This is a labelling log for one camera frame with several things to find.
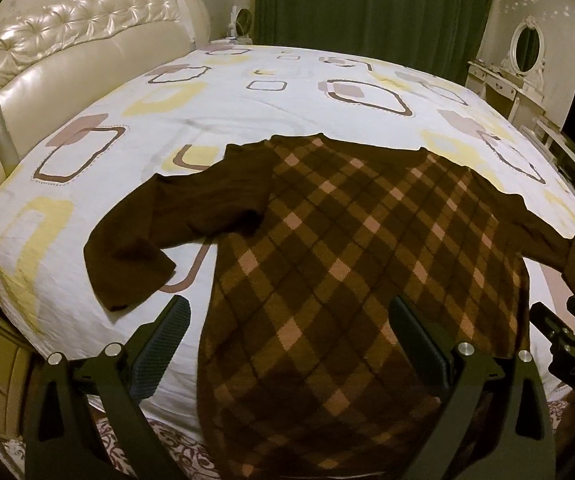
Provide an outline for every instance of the dressing table drawer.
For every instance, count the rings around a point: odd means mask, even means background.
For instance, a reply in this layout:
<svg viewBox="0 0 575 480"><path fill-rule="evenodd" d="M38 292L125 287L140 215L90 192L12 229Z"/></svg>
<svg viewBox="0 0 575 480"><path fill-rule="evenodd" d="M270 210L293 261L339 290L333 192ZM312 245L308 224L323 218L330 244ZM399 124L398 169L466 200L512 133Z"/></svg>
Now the dressing table drawer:
<svg viewBox="0 0 575 480"><path fill-rule="evenodd" d="M514 100L517 95L516 88L510 85L509 82L497 79L489 74L485 76L485 83L508 99Z"/></svg>
<svg viewBox="0 0 575 480"><path fill-rule="evenodd" d="M485 72L476 65L470 65L469 73L471 73L475 78L485 81Z"/></svg>

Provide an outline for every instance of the white furniture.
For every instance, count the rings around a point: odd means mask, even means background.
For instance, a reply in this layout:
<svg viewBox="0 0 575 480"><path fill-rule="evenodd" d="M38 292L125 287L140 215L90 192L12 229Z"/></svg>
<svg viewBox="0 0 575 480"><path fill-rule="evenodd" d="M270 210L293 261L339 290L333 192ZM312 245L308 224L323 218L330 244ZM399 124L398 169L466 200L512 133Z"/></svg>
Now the white furniture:
<svg viewBox="0 0 575 480"><path fill-rule="evenodd" d="M248 37L252 28L252 13L243 7L232 7L228 36L220 40L213 40L212 44L238 44L251 45L252 39Z"/></svg>
<svg viewBox="0 0 575 480"><path fill-rule="evenodd" d="M479 61L470 61L465 86L477 93L516 129L535 127L536 118L545 109L541 105L543 96L536 89L500 67L485 66Z"/></svg>
<svg viewBox="0 0 575 480"><path fill-rule="evenodd" d="M65 0L0 22L0 185L81 110L209 37L201 0Z"/></svg>
<svg viewBox="0 0 575 480"><path fill-rule="evenodd" d="M538 53L531 67L522 70L517 60L517 46L529 32L538 35L535 42ZM533 130L536 118L544 113L543 67L545 65L543 31L532 16L519 23L514 31L507 56L501 66L486 64L482 60L469 62L466 87L476 92L490 106L504 116L517 129L526 126Z"/></svg>

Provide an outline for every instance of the green curtain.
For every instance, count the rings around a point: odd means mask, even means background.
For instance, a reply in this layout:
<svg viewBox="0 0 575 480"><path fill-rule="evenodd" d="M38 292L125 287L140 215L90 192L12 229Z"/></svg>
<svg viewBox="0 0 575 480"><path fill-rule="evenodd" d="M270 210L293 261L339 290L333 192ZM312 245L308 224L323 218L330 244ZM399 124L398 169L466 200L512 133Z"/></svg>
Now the green curtain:
<svg viewBox="0 0 575 480"><path fill-rule="evenodd" d="M464 84L491 0L256 0L255 41L374 57Z"/></svg>

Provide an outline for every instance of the white bed sheet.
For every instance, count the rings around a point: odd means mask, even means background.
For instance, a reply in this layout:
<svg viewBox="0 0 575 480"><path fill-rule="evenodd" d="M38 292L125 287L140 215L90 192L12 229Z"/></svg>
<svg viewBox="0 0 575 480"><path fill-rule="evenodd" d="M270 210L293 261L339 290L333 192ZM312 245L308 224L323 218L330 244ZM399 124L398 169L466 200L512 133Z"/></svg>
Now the white bed sheet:
<svg viewBox="0 0 575 480"><path fill-rule="evenodd" d="M458 116L478 126L455 121ZM318 132L390 148L425 146L504 192L520 193L565 237L575 234L575 198L561 177L463 87L399 65L315 50L196 51L88 107L34 148L1 186L2 309L41 354L61 351L76 359L125 342L178 290L192 306L192 322L159 389L141 406L147 416L201 441L196 361L216 246L166 250L178 264L167 292L116 313L92 292L83 246L99 220L154 173L199 171L222 158L228 143ZM552 288L541 265L527 266L531 302L553 308L552 291L560 296L560 288ZM533 327L531 337L550 394L558 380L547 371L549 343Z"/></svg>

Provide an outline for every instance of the sweater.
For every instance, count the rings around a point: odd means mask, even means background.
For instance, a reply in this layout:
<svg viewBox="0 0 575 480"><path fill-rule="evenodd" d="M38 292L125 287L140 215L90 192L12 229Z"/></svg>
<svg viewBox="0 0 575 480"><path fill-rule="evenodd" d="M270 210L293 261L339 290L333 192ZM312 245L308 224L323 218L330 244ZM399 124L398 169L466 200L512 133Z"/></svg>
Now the sweater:
<svg viewBox="0 0 575 480"><path fill-rule="evenodd" d="M523 256L575 293L575 237L521 196L423 148L322 134L230 145L202 173L155 175L92 232L90 282L109 308L141 301L172 276L161 248L206 235L218 256L197 397L223 478L408 463L440 404L389 326L398 294L455 342L509 357L529 348Z"/></svg>

